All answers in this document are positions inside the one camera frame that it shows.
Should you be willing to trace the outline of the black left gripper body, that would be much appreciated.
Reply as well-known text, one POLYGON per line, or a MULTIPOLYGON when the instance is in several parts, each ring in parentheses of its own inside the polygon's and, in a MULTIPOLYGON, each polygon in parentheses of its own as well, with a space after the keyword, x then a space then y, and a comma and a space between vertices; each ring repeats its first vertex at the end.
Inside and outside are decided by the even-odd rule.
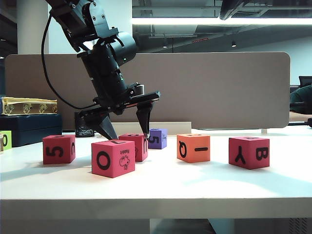
POLYGON ((159 91, 145 94, 144 86, 139 83, 127 86, 119 69, 104 75, 91 69, 88 74, 97 93, 97 97, 93 101, 100 107, 81 111, 79 116, 83 119, 88 115, 104 115, 111 112, 121 115, 124 109, 137 107, 139 103, 153 103, 160 98, 159 91))

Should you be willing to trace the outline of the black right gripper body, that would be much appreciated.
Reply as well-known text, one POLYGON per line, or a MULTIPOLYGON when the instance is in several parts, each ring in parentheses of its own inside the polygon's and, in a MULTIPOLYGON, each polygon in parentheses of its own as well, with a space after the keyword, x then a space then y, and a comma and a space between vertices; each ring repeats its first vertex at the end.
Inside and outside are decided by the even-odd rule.
POLYGON ((306 18, 312 15, 310 0, 223 0, 219 18, 306 18))

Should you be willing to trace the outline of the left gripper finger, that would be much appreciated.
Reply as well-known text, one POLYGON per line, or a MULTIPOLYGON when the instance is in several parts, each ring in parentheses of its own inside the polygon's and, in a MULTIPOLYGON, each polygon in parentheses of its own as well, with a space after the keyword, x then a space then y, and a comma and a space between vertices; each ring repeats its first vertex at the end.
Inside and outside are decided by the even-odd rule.
POLYGON ((139 103, 137 105, 136 116, 141 126, 142 132, 146 138, 150 137, 149 132, 149 123, 150 123, 150 114, 153 108, 152 102, 139 103))
POLYGON ((117 134, 112 126, 108 114, 88 115, 84 117, 84 120, 88 128, 98 132, 108 140, 117 139, 117 134))

